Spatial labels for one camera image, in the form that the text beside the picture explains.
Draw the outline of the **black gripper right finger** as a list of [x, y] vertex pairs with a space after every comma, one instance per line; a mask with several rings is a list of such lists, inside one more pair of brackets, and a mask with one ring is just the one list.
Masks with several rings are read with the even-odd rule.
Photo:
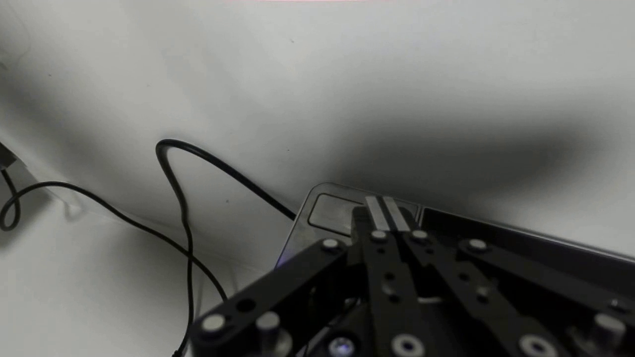
[[405, 250], [417, 266], [445, 286], [473, 324], [481, 353], [512, 357], [635, 357], [635, 314], [618, 316], [578, 306], [542, 288], [528, 288], [453, 248], [425, 244], [427, 234], [413, 228], [391, 197], [383, 201], [385, 220], [397, 232], [409, 232]]

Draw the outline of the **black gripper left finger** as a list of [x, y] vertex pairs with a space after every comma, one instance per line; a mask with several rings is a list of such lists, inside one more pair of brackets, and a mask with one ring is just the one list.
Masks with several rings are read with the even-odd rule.
[[409, 232], [368, 207], [352, 226], [352, 244], [324, 238], [205, 314], [193, 357], [425, 357]]

